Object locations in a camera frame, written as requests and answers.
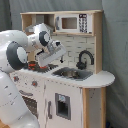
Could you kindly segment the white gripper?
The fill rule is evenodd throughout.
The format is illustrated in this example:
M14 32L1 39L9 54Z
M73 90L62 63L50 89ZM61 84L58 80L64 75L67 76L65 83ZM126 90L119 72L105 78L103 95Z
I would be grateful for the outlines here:
M42 51L36 54L40 67L44 67L66 53L66 48L60 41L52 41Z

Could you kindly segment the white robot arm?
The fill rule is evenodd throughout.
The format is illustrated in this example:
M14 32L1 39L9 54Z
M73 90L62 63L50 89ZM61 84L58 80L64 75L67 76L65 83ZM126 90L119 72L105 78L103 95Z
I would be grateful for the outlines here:
M27 53L41 49L38 64L44 67L66 53L60 41L51 38L52 28L44 23L19 30L0 32L0 120L10 128L40 128L9 74L22 69Z

